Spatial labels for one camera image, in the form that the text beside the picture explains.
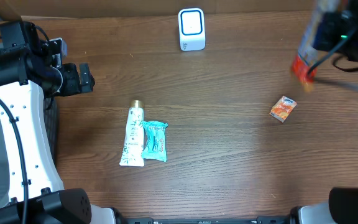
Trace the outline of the orange spaghetti packet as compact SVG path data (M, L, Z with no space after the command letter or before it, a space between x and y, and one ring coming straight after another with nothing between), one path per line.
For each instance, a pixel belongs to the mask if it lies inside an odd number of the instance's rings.
M325 12L336 12L340 8L341 0L316 0L311 19L303 33L298 53L291 65L292 74L297 77L303 89L310 92L313 89L313 81L316 71L311 72L308 78L308 70L318 61L319 52L313 48L319 23Z

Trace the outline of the teal tissue packet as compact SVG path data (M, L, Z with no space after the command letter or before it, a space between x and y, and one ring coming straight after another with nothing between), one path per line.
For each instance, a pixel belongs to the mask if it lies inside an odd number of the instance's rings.
M143 121L142 124L146 135L146 144L141 154L142 158L166 162L165 132L168 124L160 121Z

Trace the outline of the orange white carton box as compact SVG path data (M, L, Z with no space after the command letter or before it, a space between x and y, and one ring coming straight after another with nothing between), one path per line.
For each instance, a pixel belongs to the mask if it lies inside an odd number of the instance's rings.
M270 115L282 123L296 107L297 102L287 96L282 96L270 110Z

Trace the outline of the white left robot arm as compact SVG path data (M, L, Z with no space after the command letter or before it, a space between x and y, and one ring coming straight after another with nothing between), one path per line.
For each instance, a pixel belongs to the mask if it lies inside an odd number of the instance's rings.
M83 189L65 189L55 167L44 120L44 100L93 91L85 63L63 63L61 39L40 39L31 22L0 25L0 122L9 164L9 204L0 223L109 223L114 208L93 205Z

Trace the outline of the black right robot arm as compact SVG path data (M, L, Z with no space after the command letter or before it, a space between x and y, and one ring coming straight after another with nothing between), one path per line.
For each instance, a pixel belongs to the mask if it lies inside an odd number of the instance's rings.
M327 197L297 206L286 223L358 223L358 1L315 1L290 66L316 119L313 142L335 153L322 162L330 180Z

